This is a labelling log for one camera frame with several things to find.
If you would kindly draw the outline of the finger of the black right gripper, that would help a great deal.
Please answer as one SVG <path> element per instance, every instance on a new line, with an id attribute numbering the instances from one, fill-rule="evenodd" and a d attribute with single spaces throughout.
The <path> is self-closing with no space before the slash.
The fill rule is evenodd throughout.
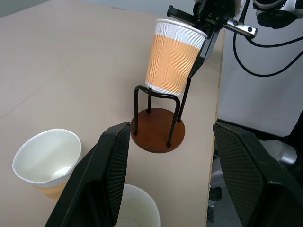
<path id="1" fill-rule="evenodd" d="M 189 74 L 190 78 L 192 78 L 195 75 L 195 73 L 200 69 L 200 67 L 206 62 L 208 57 L 211 55 L 211 53 L 214 49 L 216 40 L 218 38 L 218 35 L 220 33 L 220 30 L 221 30 L 220 28 L 215 28 L 213 30 L 210 38 L 204 42 L 204 44 L 200 50 L 199 56 L 197 57 L 194 65 L 191 69 L 191 72 Z"/>

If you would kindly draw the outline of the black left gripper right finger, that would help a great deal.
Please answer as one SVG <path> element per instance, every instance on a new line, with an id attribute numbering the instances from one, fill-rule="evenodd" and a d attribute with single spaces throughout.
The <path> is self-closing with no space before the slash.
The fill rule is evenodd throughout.
<path id="1" fill-rule="evenodd" d="M 213 125 L 226 187 L 243 227 L 303 227 L 303 187 L 242 128 Z"/>

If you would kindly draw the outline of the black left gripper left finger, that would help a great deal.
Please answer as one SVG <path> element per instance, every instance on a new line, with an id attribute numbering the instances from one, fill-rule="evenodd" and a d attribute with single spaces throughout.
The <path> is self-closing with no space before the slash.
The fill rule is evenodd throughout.
<path id="1" fill-rule="evenodd" d="M 125 184 L 130 124 L 104 131 L 74 168 L 45 227 L 114 227 Z"/>

